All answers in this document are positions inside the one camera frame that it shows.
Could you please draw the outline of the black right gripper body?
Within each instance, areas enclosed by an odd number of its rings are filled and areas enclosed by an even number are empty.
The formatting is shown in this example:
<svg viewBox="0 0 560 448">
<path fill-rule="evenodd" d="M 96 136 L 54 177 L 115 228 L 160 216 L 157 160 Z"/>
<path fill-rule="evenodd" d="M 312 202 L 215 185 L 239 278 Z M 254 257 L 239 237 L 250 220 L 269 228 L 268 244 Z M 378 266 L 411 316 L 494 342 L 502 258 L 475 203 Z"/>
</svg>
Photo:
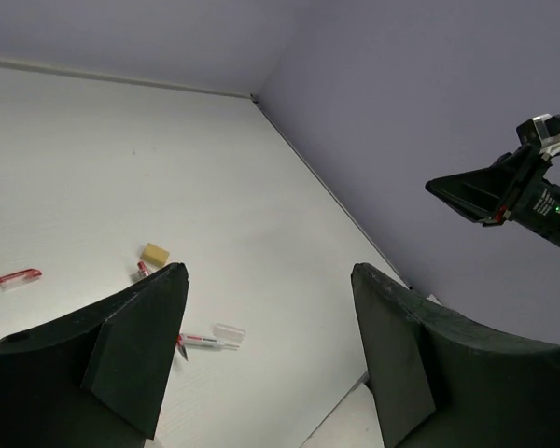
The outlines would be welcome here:
<svg viewBox="0 0 560 448">
<path fill-rule="evenodd" d="M 545 177 L 553 155 L 522 146 L 500 156 L 494 166 L 511 175 L 494 224 L 515 222 L 560 248 L 560 186 Z"/>
</svg>

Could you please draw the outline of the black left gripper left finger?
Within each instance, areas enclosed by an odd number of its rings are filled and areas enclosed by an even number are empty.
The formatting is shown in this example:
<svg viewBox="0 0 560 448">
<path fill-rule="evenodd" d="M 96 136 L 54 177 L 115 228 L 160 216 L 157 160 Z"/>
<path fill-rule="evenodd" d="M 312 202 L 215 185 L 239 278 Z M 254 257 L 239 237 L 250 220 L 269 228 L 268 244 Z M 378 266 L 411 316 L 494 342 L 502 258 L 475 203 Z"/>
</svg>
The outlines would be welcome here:
<svg viewBox="0 0 560 448">
<path fill-rule="evenodd" d="M 0 447 L 142 447 L 155 437 L 189 273 L 126 289 L 0 340 Z"/>
</svg>

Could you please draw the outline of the red gel pen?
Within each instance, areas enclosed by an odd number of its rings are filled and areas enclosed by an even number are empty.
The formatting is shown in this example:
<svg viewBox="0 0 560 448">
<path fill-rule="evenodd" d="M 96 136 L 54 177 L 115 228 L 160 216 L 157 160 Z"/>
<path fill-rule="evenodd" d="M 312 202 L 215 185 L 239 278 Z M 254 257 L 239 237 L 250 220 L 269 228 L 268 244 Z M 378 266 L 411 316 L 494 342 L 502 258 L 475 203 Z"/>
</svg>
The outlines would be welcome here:
<svg viewBox="0 0 560 448">
<path fill-rule="evenodd" d="M 39 280 L 43 273 L 38 269 L 25 269 L 0 276 L 0 288 L 3 291 L 21 287 Z"/>
</svg>

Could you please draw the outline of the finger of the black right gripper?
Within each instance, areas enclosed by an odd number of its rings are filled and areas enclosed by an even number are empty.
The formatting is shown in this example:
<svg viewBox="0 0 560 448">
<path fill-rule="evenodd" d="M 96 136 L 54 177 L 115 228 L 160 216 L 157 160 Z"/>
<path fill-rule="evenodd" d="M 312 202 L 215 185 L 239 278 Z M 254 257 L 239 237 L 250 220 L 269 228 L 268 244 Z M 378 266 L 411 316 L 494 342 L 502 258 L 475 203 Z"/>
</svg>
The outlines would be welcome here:
<svg viewBox="0 0 560 448">
<path fill-rule="evenodd" d="M 500 224 L 529 165 L 526 154 L 506 153 L 487 168 L 438 177 L 425 188 L 472 223 Z"/>
</svg>

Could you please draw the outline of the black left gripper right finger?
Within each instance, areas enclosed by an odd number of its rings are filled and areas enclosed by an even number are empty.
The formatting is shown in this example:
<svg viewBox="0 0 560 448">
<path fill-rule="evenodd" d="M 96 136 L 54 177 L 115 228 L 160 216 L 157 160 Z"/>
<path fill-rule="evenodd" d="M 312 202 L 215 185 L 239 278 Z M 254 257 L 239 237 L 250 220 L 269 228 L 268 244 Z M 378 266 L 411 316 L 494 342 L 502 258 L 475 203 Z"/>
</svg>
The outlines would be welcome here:
<svg viewBox="0 0 560 448">
<path fill-rule="evenodd" d="M 491 329 L 368 263 L 351 274 L 387 447 L 560 447 L 560 345 Z"/>
</svg>

